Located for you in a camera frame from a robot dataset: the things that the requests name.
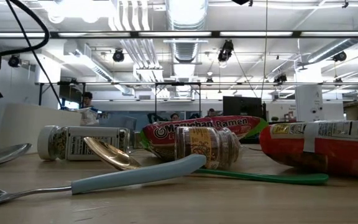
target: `metal spoon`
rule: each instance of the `metal spoon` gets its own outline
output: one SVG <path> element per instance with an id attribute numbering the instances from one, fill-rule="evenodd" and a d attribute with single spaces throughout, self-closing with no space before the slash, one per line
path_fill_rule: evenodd
<path id="1" fill-rule="evenodd" d="M 9 162 L 24 155 L 30 148 L 30 143 L 18 144 L 0 149 L 0 164 Z"/>
<path id="2" fill-rule="evenodd" d="M 119 170 L 138 169 L 140 164 L 125 152 L 116 149 L 114 146 L 101 142 L 94 138 L 86 137 L 84 141 L 96 153 L 105 154 L 104 162 Z M 267 175 L 267 174 L 251 174 L 245 172 L 233 172 L 212 169 L 198 169 L 195 173 L 222 175 L 226 177 L 235 177 L 238 179 L 258 180 L 264 182 L 274 182 L 281 184 L 305 184 L 305 185 L 321 185 L 328 181 L 327 174 L 306 174 L 306 175 Z"/>
<path id="3" fill-rule="evenodd" d="M 71 186 L 66 187 L 35 189 L 19 192 L 16 194 L 9 194 L 3 190 L 0 190 L 0 203 L 8 202 L 15 198 L 32 194 L 63 192 L 71 190 L 72 194 L 75 195 L 92 190 L 109 189 L 113 187 L 122 187 L 167 180 L 188 175 L 201 166 L 205 165 L 205 163 L 205 156 L 190 155 L 178 161 L 76 180 L 71 183 Z"/>

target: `light blue spoon handle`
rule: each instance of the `light blue spoon handle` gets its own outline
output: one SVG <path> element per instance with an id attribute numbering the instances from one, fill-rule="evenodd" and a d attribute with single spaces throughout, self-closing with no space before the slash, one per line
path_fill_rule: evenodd
<path id="1" fill-rule="evenodd" d="M 71 183 L 71 192 L 74 195 L 92 190 L 167 180 L 191 174 L 205 164 L 205 156 L 192 154 L 173 162 L 76 180 Z"/>

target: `spice jar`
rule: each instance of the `spice jar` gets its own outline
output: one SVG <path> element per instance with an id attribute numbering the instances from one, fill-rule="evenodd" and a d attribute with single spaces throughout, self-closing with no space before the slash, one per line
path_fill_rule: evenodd
<path id="1" fill-rule="evenodd" d="M 129 136 L 127 128 L 45 126 L 38 136 L 38 155 L 45 160 L 99 161 L 84 137 L 98 139 L 126 152 Z"/>
<path id="2" fill-rule="evenodd" d="M 228 128 L 177 127 L 175 160 L 201 154 L 206 156 L 207 169 L 227 170 L 239 155 L 240 142 Z"/>

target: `red package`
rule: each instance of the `red package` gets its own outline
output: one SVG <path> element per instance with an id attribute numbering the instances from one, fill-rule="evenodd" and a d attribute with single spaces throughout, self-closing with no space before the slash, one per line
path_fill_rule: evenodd
<path id="1" fill-rule="evenodd" d="M 180 126 L 229 128 L 241 139 L 259 133 L 267 122 L 253 116 L 216 116 L 149 124 L 140 134 L 143 146 L 166 161 L 174 160 L 175 130 Z"/>
<path id="2" fill-rule="evenodd" d="M 358 176 L 358 121 L 273 124 L 259 138 L 263 152 L 279 163 Z"/>

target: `table surface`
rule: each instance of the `table surface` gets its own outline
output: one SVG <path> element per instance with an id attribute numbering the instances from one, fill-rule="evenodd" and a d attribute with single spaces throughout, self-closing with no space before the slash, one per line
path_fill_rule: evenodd
<path id="1" fill-rule="evenodd" d="M 158 162 L 146 151 L 133 156 L 142 165 Z M 250 150 L 232 170 L 299 172 Z M 0 166 L 0 189 L 58 187 L 116 171 L 98 161 L 44 162 L 33 154 Z M 358 223 L 358 179 L 332 177 L 325 186 L 306 186 L 193 174 L 82 195 L 61 192 L 19 198 L 0 205 L 0 223 Z"/>

